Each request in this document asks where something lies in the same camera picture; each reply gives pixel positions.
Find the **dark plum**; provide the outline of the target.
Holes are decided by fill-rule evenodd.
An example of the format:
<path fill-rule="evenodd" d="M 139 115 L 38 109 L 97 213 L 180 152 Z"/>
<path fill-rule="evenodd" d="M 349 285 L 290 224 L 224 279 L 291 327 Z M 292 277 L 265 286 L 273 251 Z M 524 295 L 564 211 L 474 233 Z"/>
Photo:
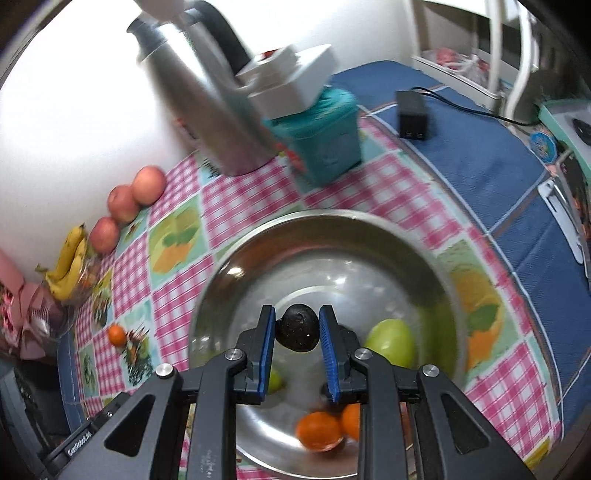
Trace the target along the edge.
<path fill-rule="evenodd" d="M 281 346 L 298 353 L 315 349 L 320 341 L 320 321 L 311 307 L 294 304 L 276 320 L 276 341 Z"/>

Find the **small green apple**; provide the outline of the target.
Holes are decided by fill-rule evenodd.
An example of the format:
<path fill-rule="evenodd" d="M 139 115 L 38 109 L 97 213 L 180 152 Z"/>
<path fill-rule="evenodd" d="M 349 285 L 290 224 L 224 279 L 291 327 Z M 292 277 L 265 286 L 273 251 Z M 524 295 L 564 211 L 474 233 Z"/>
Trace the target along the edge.
<path fill-rule="evenodd" d="M 280 389 L 283 389 L 284 387 L 284 380 L 283 380 L 283 376 L 280 375 L 279 370 L 277 370 L 276 368 L 271 368 L 270 369 L 270 379 L 269 379 L 269 385 L 267 385 L 267 394 L 273 394 L 276 393 L 277 391 L 280 391 Z"/>

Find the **large green apple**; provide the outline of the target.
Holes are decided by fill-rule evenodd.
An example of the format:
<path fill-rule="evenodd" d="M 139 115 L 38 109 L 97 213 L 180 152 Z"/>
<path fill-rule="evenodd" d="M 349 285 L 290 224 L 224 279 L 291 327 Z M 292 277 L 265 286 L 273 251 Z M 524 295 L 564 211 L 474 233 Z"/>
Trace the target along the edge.
<path fill-rule="evenodd" d="M 385 319 L 377 323 L 363 346 L 382 355 L 394 366 L 412 369 L 417 363 L 415 336 L 402 319 Z"/>

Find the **orange tangerine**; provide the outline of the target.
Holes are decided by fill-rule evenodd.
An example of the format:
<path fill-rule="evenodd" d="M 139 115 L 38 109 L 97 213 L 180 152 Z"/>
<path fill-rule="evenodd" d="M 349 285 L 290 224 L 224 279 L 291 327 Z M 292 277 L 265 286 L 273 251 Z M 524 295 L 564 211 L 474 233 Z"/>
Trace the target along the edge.
<path fill-rule="evenodd" d="M 332 450 L 344 440 L 339 420 L 324 411 L 301 418 L 295 427 L 295 437 L 301 445 L 315 452 Z"/>
<path fill-rule="evenodd" d="M 358 442 L 361 433 L 361 406 L 359 403 L 346 405 L 341 413 L 342 432 Z"/>
<path fill-rule="evenodd" d="M 127 344 L 127 334 L 123 327 L 113 323 L 107 329 L 107 337 L 112 346 L 122 349 Z"/>

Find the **black chair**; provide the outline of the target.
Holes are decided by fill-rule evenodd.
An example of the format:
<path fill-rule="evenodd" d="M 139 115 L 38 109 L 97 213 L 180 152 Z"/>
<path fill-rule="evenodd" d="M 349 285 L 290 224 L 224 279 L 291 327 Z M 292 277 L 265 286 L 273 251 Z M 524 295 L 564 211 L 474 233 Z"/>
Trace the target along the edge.
<path fill-rule="evenodd" d="M 1 361 L 1 441 L 25 477 L 37 479 L 44 460 L 70 435 L 57 367 Z"/>

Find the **stainless steel bowl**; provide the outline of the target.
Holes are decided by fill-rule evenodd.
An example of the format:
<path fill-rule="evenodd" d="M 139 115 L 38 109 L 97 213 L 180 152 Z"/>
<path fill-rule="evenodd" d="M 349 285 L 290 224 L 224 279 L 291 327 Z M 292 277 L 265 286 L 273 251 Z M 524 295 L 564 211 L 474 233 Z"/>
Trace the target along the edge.
<path fill-rule="evenodd" d="M 433 364 L 458 385 L 466 378 L 467 326 L 453 282 L 420 238 L 353 210 L 311 210 L 276 218 L 233 243 L 192 312 L 191 366 L 235 347 L 264 306 L 277 318 L 303 305 L 318 320 L 318 344 L 298 353 L 276 344 L 270 366 L 281 387 L 259 406 L 236 410 L 236 448 L 245 460 L 287 479 L 351 479 L 358 448 L 342 440 L 325 453 L 297 439 L 298 421 L 334 413 L 353 376 L 344 327 L 363 343 L 386 319 L 412 331 L 415 367 Z"/>

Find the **pink flower bouquet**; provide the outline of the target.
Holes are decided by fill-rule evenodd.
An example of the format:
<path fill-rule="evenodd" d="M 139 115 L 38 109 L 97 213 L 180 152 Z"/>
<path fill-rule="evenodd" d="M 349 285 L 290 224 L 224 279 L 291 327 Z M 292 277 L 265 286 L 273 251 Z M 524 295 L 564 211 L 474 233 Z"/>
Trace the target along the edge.
<path fill-rule="evenodd" d="M 49 290 L 27 282 L 1 252 L 1 353 L 20 360 L 55 358 L 64 317 Z"/>

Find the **lower yellow banana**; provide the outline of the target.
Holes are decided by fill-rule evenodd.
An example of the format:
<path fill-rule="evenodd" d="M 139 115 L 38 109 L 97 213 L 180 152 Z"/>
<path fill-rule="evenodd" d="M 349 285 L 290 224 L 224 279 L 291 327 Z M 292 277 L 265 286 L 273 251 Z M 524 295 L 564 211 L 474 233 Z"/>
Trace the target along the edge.
<path fill-rule="evenodd" d="M 85 238 L 80 242 L 76 249 L 76 253 L 68 273 L 61 280 L 52 281 L 51 279 L 45 277 L 45 273 L 49 271 L 49 269 L 41 265 L 37 265 L 35 267 L 35 272 L 43 277 L 51 295 L 55 300 L 63 302 L 69 298 L 80 276 L 80 272 L 86 256 L 86 250 L 87 241 L 85 235 Z"/>

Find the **yellow banana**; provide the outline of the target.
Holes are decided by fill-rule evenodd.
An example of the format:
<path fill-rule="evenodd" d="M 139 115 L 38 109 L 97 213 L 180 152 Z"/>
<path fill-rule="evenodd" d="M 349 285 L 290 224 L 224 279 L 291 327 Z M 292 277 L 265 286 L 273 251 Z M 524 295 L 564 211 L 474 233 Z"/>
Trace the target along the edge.
<path fill-rule="evenodd" d="M 49 271 L 49 269 L 41 265 L 37 265 L 35 267 L 35 272 L 43 277 L 51 295 L 55 300 L 63 302 L 69 298 L 80 276 L 80 272 L 86 256 L 86 250 L 87 241 L 85 235 L 85 238 L 80 242 L 76 249 L 76 253 L 68 273 L 61 280 L 52 281 L 51 279 L 45 277 L 45 273 Z"/>
<path fill-rule="evenodd" d="M 76 249 L 80 242 L 85 238 L 85 226 L 83 224 L 72 228 L 61 248 L 56 266 L 53 270 L 45 273 L 45 277 L 52 281 L 58 281 L 65 277 L 68 273 L 71 263 L 74 259 Z"/>

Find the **clear plastic fruit container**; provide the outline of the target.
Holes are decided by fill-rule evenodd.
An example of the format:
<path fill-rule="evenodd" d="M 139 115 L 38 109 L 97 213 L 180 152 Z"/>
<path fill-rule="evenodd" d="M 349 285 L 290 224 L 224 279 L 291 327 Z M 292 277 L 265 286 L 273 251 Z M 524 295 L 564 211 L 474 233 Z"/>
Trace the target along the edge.
<path fill-rule="evenodd" d="M 84 260 L 78 281 L 69 298 L 63 301 L 64 305 L 77 307 L 87 300 L 99 280 L 100 263 L 98 257 L 89 257 Z"/>

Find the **left red apple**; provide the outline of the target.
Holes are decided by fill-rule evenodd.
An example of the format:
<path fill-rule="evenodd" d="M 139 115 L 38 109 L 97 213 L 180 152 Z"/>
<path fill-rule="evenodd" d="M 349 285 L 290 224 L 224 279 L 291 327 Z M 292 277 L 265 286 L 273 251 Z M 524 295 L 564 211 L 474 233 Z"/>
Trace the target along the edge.
<path fill-rule="evenodd" d="M 100 255 L 110 254 L 119 241 L 120 230 L 112 217 L 101 217 L 89 234 L 89 243 Z"/>

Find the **red apple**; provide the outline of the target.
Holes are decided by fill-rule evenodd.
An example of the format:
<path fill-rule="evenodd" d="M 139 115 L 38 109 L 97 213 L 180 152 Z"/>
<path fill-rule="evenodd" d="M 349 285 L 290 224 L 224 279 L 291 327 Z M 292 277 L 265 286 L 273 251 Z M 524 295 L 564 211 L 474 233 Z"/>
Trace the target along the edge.
<path fill-rule="evenodd" d="M 89 243 L 100 255 L 110 254 L 119 241 L 120 230 L 112 217 L 101 217 L 89 234 Z"/>
<path fill-rule="evenodd" d="M 107 198 L 107 209 L 113 219 L 121 224 L 131 223 L 139 213 L 130 185 L 114 187 Z"/>
<path fill-rule="evenodd" d="M 141 206 L 155 203 L 166 188 L 166 176 L 157 166 L 148 165 L 141 168 L 131 183 L 134 200 Z"/>

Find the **teal box with red label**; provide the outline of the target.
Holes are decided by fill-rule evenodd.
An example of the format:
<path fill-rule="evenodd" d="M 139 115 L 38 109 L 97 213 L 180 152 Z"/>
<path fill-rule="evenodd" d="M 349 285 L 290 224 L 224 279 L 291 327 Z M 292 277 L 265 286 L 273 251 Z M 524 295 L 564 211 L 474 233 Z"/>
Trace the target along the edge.
<path fill-rule="evenodd" d="M 304 112 L 264 122 L 287 148 L 294 167 L 315 186 L 325 186 L 362 161 L 356 97 L 327 87 Z"/>

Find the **right red apple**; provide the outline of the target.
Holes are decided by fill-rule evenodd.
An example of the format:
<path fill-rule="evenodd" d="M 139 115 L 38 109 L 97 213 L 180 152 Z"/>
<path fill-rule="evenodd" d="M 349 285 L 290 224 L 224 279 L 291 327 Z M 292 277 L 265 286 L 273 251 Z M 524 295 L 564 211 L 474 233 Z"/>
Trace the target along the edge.
<path fill-rule="evenodd" d="M 155 203 L 166 188 L 166 176 L 157 166 L 148 165 L 141 168 L 131 183 L 134 200 L 141 206 Z"/>

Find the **middle red apple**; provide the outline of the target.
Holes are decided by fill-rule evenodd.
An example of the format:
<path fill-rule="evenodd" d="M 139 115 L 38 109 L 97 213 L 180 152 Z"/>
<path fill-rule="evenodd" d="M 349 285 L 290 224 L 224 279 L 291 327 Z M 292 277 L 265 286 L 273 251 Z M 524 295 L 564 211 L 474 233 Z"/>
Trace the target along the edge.
<path fill-rule="evenodd" d="M 139 213 L 130 185 L 114 187 L 107 198 L 107 209 L 113 219 L 121 224 L 131 223 Z"/>

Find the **upper yellow banana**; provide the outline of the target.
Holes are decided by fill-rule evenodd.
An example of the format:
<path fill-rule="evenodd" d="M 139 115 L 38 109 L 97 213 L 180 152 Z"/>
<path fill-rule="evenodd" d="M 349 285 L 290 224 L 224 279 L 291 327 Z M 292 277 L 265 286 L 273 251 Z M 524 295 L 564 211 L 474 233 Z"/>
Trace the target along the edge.
<path fill-rule="evenodd" d="M 58 281 L 65 277 L 68 273 L 71 263 L 74 259 L 76 249 L 80 242 L 85 238 L 85 226 L 83 224 L 72 228 L 61 248 L 56 266 L 53 270 L 45 273 L 45 277 L 52 281 Z"/>

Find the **blue cloth under tablecloth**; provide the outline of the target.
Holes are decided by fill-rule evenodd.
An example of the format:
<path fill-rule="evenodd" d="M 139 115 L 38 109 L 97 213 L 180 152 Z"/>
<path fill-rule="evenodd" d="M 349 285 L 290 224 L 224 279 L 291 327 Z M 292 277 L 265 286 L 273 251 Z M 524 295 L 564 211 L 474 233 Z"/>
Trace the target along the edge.
<path fill-rule="evenodd" d="M 549 172 L 498 120 L 445 87 L 428 98 L 428 137 L 402 145 L 449 191 L 476 229 L 495 280 L 541 343 L 563 429 L 590 406 L 590 292 L 584 269 L 538 193 Z"/>

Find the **black power brick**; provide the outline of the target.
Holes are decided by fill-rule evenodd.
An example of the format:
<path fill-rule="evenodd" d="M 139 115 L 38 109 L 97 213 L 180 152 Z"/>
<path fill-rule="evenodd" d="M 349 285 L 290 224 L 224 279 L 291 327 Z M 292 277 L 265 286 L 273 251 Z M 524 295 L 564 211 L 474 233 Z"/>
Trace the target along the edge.
<path fill-rule="evenodd" d="M 423 96 L 416 91 L 398 91 L 399 134 L 410 140 L 425 140 L 428 136 L 429 112 Z"/>

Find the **white power adapter block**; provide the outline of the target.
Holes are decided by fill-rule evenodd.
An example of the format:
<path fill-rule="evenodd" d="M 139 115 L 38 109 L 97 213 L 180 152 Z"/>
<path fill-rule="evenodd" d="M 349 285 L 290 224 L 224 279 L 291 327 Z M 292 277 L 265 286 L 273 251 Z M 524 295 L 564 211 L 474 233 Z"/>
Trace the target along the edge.
<path fill-rule="evenodd" d="M 311 108 L 337 66 L 331 44 L 301 51 L 289 45 L 257 55 L 236 77 L 260 116 L 274 120 Z"/>

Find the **stainless steel thermos jug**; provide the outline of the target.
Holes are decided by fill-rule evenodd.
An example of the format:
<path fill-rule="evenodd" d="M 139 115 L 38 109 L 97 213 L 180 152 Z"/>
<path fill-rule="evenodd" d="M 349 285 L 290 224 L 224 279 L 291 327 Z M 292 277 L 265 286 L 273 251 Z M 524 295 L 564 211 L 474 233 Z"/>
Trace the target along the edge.
<path fill-rule="evenodd" d="M 139 1 L 127 27 L 140 61 L 176 125 L 219 173 L 240 176 L 276 157 L 276 141 L 249 94 L 260 84 L 236 74 L 252 57 L 207 1 Z"/>

